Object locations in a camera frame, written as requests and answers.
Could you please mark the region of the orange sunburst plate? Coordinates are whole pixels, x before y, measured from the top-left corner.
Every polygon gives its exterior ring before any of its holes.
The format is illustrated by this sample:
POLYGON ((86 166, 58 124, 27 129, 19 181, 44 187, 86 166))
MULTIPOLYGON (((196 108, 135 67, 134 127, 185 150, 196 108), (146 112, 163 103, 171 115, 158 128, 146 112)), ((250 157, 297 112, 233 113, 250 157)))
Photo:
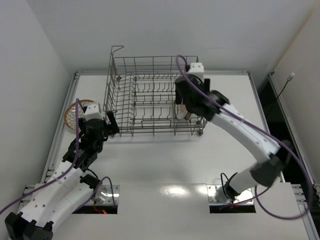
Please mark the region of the orange sunburst plate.
POLYGON ((183 120, 188 114, 188 111, 184 104, 176 104, 174 110, 175 110, 175 118, 178 121, 183 120))

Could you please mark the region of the flower pattern plate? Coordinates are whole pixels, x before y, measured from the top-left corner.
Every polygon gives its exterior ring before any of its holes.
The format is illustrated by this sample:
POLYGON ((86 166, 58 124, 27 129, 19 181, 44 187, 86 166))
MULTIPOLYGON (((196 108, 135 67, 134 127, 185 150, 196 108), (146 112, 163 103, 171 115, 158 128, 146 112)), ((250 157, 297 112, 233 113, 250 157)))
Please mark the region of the flower pattern plate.
MULTIPOLYGON (((84 117, 84 110, 88 105, 92 104, 94 101, 90 99, 82 99, 79 101, 78 106, 78 117, 84 117)), ((71 130, 76 130, 76 103, 72 103, 64 112, 63 117, 64 124, 71 130)))
POLYGON ((192 115, 193 115, 192 113, 187 112, 183 119, 184 119, 185 121, 189 121, 189 120, 191 119, 192 115))

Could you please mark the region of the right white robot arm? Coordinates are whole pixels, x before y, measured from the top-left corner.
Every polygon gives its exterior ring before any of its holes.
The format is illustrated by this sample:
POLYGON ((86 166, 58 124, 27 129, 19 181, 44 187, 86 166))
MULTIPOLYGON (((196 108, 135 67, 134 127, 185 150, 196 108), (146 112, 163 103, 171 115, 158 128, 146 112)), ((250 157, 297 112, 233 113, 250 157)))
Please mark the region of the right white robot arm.
POLYGON ((285 149, 270 137, 223 111, 220 107, 224 107, 238 117, 241 116, 227 97, 217 90, 209 91, 209 79, 201 83, 191 75, 190 80, 197 88, 191 87, 183 76, 174 82, 176 93, 181 96, 186 110, 225 130, 242 144, 256 160, 255 164, 241 172, 236 172, 224 186, 218 188, 216 197, 219 201, 221 203, 233 201, 243 191, 257 185, 271 187, 288 163, 288 160, 285 159, 285 149), (213 105, 200 92, 204 92, 215 100, 219 106, 213 105))

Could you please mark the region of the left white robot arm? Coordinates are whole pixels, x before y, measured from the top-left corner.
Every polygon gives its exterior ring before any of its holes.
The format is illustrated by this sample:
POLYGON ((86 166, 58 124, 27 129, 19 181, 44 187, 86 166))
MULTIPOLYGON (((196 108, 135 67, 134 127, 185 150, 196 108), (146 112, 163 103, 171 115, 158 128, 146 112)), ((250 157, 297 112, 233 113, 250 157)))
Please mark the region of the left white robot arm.
POLYGON ((93 198, 102 180, 86 174, 102 152, 108 137, 119 133, 114 113, 107 118, 92 107, 77 120, 80 133, 70 143, 49 181, 30 193, 32 198, 18 213, 4 220, 12 240, 51 240, 59 225, 93 198))

